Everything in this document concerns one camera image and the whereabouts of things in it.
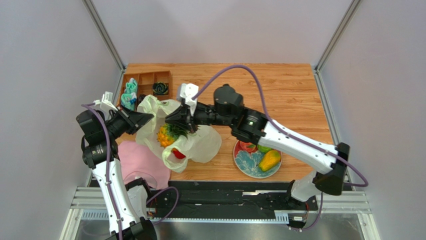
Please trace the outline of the fake pineapple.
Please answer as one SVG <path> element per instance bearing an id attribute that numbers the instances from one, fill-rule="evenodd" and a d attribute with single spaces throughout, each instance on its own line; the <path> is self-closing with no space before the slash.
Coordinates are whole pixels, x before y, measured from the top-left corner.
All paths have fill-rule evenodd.
<path id="1" fill-rule="evenodd" d="M 157 141 L 161 147 L 166 148 L 178 140 L 180 136 L 184 136 L 186 138 L 188 134 L 188 131 L 183 130 L 178 126 L 165 123 L 157 132 Z"/>

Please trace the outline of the avocado print plastic bag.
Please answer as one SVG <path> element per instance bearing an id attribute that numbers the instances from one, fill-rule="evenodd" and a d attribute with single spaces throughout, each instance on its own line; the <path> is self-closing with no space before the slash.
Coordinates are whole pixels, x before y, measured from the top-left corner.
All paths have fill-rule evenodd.
<path id="1" fill-rule="evenodd" d="M 180 103 L 176 100 L 146 96 L 137 111 L 152 114 L 153 118 L 137 131 L 135 141 L 148 147 L 167 168 L 181 173 L 189 160 L 203 164 L 211 161 L 221 148 L 222 137 L 211 126 L 201 125 L 196 132 L 190 133 L 165 123 L 165 118 L 178 107 Z"/>

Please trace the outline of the fake peach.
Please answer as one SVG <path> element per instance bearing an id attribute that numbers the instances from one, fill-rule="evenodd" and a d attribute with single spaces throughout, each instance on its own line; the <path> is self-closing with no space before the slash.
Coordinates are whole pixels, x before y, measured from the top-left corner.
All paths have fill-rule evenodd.
<path id="1" fill-rule="evenodd" d="M 255 152 L 257 150 L 257 145 L 253 144 L 253 143 L 249 143 L 249 142 L 240 141 L 239 146 L 241 147 L 242 150 L 244 150 L 248 153 L 252 153 L 252 152 Z"/>

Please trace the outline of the green custard apple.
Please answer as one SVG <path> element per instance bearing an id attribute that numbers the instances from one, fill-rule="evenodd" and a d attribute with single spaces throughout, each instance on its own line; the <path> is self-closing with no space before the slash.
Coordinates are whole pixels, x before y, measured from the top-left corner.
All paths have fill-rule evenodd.
<path id="1" fill-rule="evenodd" d="M 259 152 L 266 154 L 267 152 L 273 150 L 271 147 L 266 147 L 262 145 L 257 145 L 257 149 Z"/>

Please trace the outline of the fake papaya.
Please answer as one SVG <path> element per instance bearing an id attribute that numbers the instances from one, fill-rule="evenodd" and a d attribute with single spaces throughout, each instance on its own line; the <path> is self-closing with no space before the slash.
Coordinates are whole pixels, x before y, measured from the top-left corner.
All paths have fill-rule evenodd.
<path id="1" fill-rule="evenodd" d="M 261 171 L 267 172 L 281 162 L 282 154 L 277 150 L 268 151 L 258 164 Z"/>

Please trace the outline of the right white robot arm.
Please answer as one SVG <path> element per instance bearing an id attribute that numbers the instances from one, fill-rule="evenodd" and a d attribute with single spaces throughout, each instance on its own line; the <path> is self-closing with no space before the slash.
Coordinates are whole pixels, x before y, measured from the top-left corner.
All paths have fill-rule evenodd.
<path id="1" fill-rule="evenodd" d="M 320 193 L 339 196 L 344 188 L 349 146 L 315 141 L 294 132 L 254 109 L 244 106 L 244 98 L 225 84 L 213 93 L 213 104 L 192 100 L 198 86 L 183 83 L 178 88 L 181 105 L 165 118 L 167 124 L 190 133 L 199 126 L 228 126 L 232 136 L 245 143 L 272 148 L 297 158 L 313 168 L 299 180 L 293 180 L 286 191 L 288 201 L 305 202 Z"/>

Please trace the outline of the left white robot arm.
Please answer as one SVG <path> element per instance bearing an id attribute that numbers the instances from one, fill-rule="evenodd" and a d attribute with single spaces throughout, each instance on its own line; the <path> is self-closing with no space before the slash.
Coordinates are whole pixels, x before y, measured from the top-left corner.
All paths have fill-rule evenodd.
<path id="1" fill-rule="evenodd" d="M 125 186 L 116 139 L 135 134 L 154 116 L 119 107 L 111 119 L 85 104 L 77 117 L 84 135 L 81 139 L 82 160 L 91 169 L 105 201 L 111 240 L 156 240 L 153 223 L 134 210 Z"/>

